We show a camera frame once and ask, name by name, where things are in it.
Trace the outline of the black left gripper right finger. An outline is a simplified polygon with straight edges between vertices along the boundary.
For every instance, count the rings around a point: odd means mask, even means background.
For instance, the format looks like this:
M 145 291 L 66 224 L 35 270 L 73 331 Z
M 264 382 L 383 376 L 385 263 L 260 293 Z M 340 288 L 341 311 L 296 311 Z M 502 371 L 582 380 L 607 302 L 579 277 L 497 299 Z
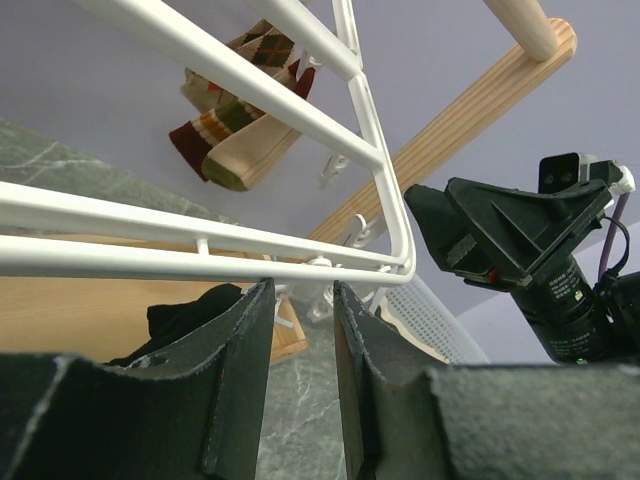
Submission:
M 334 286 L 351 479 L 635 479 L 639 369 L 446 365 Z

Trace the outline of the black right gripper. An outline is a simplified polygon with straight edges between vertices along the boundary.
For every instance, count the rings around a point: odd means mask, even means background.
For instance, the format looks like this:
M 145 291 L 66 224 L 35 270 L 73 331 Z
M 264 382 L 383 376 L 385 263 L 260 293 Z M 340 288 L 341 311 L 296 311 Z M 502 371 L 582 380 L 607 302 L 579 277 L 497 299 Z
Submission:
M 437 266 L 505 296 L 483 303 L 470 324 L 490 357 L 560 364 L 598 361 L 613 347 L 572 256 L 611 199 L 602 180 L 537 194 L 453 178 L 445 194 L 422 185 L 404 194 Z

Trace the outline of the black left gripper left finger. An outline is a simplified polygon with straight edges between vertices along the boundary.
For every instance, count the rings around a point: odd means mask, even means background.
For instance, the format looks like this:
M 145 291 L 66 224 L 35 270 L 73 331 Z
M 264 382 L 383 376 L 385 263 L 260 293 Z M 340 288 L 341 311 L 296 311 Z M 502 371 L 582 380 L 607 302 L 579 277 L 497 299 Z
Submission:
M 5 479 L 251 479 L 275 316 L 270 279 L 125 368 L 1 358 Z

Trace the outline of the black underwear shorts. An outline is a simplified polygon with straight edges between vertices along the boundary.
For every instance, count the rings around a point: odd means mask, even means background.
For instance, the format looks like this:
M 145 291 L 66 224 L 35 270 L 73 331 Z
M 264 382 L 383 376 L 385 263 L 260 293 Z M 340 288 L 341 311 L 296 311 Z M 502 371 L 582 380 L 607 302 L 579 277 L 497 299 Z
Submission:
M 128 356 L 109 361 L 107 366 L 128 367 L 139 358 L 174 343 L 225 313 L 242 296 L 239 286 L 225 283 L 209 289 L 190 302 L 148 307 L 149 340 Z

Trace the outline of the white plastic clip hanger frame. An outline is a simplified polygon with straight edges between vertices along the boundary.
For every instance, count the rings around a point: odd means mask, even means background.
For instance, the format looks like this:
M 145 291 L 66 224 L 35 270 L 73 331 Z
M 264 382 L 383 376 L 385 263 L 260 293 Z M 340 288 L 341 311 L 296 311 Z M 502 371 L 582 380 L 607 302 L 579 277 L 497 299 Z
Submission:
M 227 102 L 175 130 L 184 159 L 221 186 L 247 190 L 307 136 L 368 169 L 391 240 L 389 254 L 5 183 L 1 221 L 34 230 L 84 231 L 195 246 L 192 253 L 3 236 L 5 276 L 125 279 L 341 280 L 400 285 L 415 272 L 415 244 L 364 73 L 352 4 L 333 5 L 326 27 L 300 1 L 257 1 L 266 39 L 283 55 L 266 70 L 162 1 L 87 1 L 90 20 L 69 23 L 68 1 L 1 5 L 1 72 L 52 63 L 73 43 L 95 46 L 108 22 L 229 92 Z

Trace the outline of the white plastic clothes peg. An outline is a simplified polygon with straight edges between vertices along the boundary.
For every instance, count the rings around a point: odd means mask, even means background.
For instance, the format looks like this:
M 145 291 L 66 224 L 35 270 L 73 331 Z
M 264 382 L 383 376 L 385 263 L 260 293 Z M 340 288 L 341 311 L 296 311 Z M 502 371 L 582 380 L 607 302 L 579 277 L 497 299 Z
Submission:
M 277 283 L 275 285 L 276 298 L 292 299 L 306 305 L 305 317 L 312 323 L 317 323 L 333 316 L 333 285 L 318 282 L 298 281 Z

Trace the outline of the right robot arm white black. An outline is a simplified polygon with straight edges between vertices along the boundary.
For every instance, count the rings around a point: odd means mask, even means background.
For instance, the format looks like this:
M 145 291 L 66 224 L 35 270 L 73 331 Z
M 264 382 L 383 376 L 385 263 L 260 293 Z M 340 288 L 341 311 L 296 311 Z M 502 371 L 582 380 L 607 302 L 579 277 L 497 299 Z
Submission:
M 439 269 L 509 294 L 547 355 L 577 364 L 639 354 L 639 275 L 629 256 L 590 285 L 573 252 L 600 228 L 612 196 L 601 180 L 532 193 L 462 178 L 404 194 Z

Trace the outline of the white perforated plastic basket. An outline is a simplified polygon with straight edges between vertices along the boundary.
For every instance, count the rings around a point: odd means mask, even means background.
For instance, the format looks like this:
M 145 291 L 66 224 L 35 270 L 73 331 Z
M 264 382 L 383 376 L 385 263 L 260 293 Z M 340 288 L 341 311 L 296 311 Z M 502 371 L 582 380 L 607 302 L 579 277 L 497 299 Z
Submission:
M 426 283 L 415 275 L 380 296 L 377 311 L 411 344 L 449 364 L 488 364 L 489 359 Z

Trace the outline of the wooden clothes rack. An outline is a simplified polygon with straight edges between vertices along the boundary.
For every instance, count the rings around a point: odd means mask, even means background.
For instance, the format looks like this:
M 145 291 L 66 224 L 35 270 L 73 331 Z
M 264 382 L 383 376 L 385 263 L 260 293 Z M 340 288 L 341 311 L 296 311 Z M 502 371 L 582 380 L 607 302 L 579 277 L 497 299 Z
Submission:
M 537 2 L 490 2 L 516 45 L 391 156 L 357 50 L 351 4 L 335 3 L 335 31 L 298 1 L 258 1 L 254 7 L 346 82 L 358 132 L 270 79 L 161 1 L 85 3 L 96 16 L 363 166 L 371 181 L 309 238 L 3 183 L 2 223 L 30 230 L 26 237 L 1 239 L 3 298 L 41 287 L 55 300 L 85 279 L 107 289 L 135 280 L 405 284 L 415 273 L 416 251 L 402 190 L 478 137 L 577 48 L 571 25 L 548 18 Z

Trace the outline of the brown patterned sock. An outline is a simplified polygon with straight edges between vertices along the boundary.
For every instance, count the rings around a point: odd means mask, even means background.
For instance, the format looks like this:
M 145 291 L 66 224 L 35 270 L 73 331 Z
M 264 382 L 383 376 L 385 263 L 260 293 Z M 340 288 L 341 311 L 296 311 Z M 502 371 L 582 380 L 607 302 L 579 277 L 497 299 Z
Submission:
M 226 46 L 306 100 L 316 69 L 300 66 L 294 42 L 261 20 Z M 183 160 L 204 182 L 245 192 L 258 185 L 301 133 L 193 70 L 181 93 L 199 116 L 169 133 Z

